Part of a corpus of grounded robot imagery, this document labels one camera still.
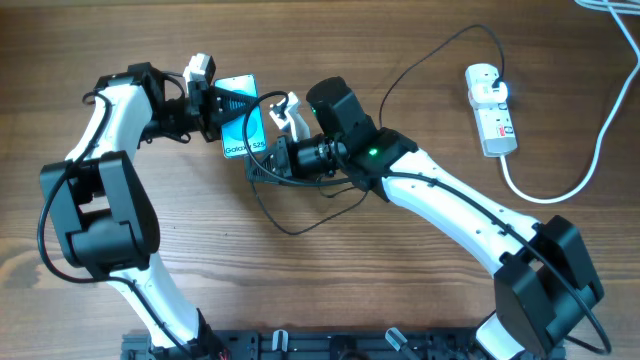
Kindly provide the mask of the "turquoise screen smartphone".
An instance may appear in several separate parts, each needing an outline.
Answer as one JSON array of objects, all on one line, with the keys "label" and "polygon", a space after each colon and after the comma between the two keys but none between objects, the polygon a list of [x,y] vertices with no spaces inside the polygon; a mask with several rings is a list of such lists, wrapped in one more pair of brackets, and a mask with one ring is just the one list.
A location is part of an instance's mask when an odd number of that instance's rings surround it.
[{"label": "turquoise screen smartphone", "polygon": [[[253,74],[218,79],[214,82],[214,85],[242,95],[258,97],[257,82]],[[223,155],[228,159],[247,155],[243,137],[245,116],[246,112],[243,112],[235,120],[223,125],[221,128]],[[253,109],[247,122],[246,137],[254,154],[264,152],[267,149],[267,137],[259,106]]]}]

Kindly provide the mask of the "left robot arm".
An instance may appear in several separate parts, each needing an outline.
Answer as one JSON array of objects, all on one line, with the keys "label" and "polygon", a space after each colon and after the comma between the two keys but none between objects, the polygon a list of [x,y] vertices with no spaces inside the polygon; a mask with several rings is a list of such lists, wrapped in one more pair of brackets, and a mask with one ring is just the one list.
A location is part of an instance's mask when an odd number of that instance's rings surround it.
[{"label": "left robot arm", "polygon": [[143,347],[125,348],[126,359],[230,355],[164,266],[159,221],[133,165],[143,142],[165,137],[187,143],[194,132],[213,142],[223,138],[226,124],[251,110],[257,98],[253,76],[215,80],[215,71],[212,59],[198,54],[182,75],[139,63],[100,77],[82,99],[94,112],[81,140],[63,161],[40,172],[42,261],[56,277],[80,283],[48,255],[44,228],[51,222],[66,261],[88,272],[84,283],[119,291],[145,324]]}]

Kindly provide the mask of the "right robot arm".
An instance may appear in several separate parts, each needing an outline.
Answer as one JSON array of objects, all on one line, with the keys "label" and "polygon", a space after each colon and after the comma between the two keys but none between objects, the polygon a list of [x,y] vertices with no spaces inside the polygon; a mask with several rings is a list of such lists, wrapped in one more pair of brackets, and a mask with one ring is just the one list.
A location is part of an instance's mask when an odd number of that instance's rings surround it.
[{"label": "right robot arm", "polygon": [[431,223],[491,276],[495,307],[476,328],[472,348],[493,359],[547,359],[571,341],[582,321],[598,335],[594,314],[604,289],[578,228],[512,211],[438,166],[414,141],[377,127],[344,79],[317,83],[307,102],[319,135],[284,136],[251,156],[252,183],[329,187],[349,183]]}]

